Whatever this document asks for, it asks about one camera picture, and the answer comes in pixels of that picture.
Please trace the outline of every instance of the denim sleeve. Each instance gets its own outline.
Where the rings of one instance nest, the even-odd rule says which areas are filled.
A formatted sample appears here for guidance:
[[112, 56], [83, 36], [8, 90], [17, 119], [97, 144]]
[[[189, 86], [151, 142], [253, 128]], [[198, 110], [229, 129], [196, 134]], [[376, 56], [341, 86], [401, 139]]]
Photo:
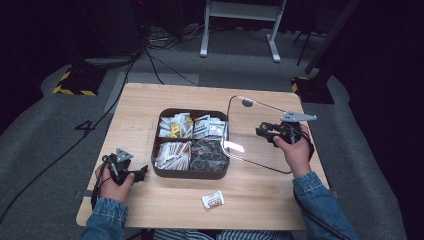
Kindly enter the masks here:
[[[333, 194], [322, 184], [315, 172], [293, 179], [294, 191], [300, 202], [316, 218], [349, 239], [359, 239], [349, 219]], [[302, 211], [308, 229], [308, 239], [339, 239]]]
[[119, 201], [100, 198], [81, 234], [81, 239], [123, 239], [128, 207]]

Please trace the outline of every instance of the small packet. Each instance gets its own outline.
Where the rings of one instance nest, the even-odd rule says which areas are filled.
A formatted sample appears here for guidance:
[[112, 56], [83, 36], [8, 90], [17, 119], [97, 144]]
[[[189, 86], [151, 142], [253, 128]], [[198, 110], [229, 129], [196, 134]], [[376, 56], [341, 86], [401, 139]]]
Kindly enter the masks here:
[[193, 135], [194, 139], [202, 139], [208, 136], [208, 132], [197, 133]]
[[178, 113], [173, 117], [161, 117], [160, 137], [167, 138], [190, 138], [192, 120], [190, 113]]
[[199, 135], [201, 133], [209, 131], [210, 115], [204, 115], [194, 119], [194, 131], [193, 135]]
[[160, 145], [155, 166], [167, 170], [188, 170], [191, 142], [166, 142]]
[[225, 129], [225, 121], [212, 120], [209, 123], [209, 138], [221, 138]]
[[221, 191], [217, 191], [212, 195], [202, 197], [203, 206], [209, 209], [211, 207], [218, 207], [225, 204], [224, 196]]

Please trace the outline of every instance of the brown tray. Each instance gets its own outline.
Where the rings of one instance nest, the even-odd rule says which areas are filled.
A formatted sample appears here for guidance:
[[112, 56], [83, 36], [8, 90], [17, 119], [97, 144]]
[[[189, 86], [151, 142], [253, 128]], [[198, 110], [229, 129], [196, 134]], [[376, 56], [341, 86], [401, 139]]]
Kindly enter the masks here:
[[166, 138], [159, 137], [161, 117], [173, 117], [177, 113], [190, 113], [190, 117], [194, 120], [195, 118], [210, 114], [211, 117], [219, 118], [221, 121], [226, 120], [226, 115], [218, 111], [207, 111], [207, 110], [193, 110], [193, 109], [177, 109], [177, 108], [168, 108], [161, 112], [159, 115], [158, 126], [156, 128], [155, 142], [153, 144], [151, 163], [155, 173], [160, 177], [166, 178], [190, 178], [190, 179], [220, 179], [225, 176], [227, 173], [228, 166], [230, 164], [230, 159], [228, 159], [228, 164], [225, 166], [223, 171], [219, 172], [208, 172], [208, 171], [197, 171], [197, 170], [166, 170], [159, 169], [155, 166], [155, 160], [158, 155], [160, 145], [165, 142], [187, 142], [187, 141], [198, 141], [198, 139], [192, 138]]

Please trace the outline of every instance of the stand leg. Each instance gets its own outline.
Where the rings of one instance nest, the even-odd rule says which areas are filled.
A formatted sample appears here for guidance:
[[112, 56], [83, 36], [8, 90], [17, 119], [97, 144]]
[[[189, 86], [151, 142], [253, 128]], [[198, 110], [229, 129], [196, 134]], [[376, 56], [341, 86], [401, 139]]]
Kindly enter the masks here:
[[274, 27], [272, 29], [272, 34], [267, 34], [266, 39], [268, 41], [269, 49], [272, 53], [272, 58], [274, 62], [278, 63], [281, 61], [280, 54], [278, 53], [277, 46], [275, 45], [275, 36], [277, 35], [278, 27], [280, 26], [281, 17], [283, 16], [284, 7], [286, 5], [286, 0], [281, 1], [280, 9], [278, 10], [277, 19], [274, 22]]
[[209, 11], [210, 11], [210, 0], [206, 2], [205, 8], [205, 29], [203, 31], [202, 45], [200, 47], [200, 57], [208, 56], [208, 44], [209, 44]]

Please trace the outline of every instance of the yellow black tape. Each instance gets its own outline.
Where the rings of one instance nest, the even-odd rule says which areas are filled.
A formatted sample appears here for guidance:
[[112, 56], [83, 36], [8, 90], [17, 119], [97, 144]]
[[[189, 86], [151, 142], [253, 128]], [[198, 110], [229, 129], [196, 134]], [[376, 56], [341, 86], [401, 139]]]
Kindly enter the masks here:
[[311, 78], [307, 78], [307, 77], [294, 77], [294, 78], [292, 78], [292, 80], [291, 80], [291, 86], [292, 86], [292, 90], [293, 90], [293, 92], [297, 95], [297, 96], [299, 96], [299, 98], [300, 98], [300, 101], [302, 101], [302, 98], [300, 97], [300, 93], [299, 93], [299, 88], [298, 88], [298, 86], [297, 86], [297, 84], [296, 84], [296, 82], [297, 81], [299, 81], [299, 80], [311, 80]]
[[97, 96], [97, 89], [100, 83], [85, 83], [80, 79], [75, 79], [72, 75], [72, 68], [68, 68], [63, 74], [53, 93], [63, 93], [70, 95]]

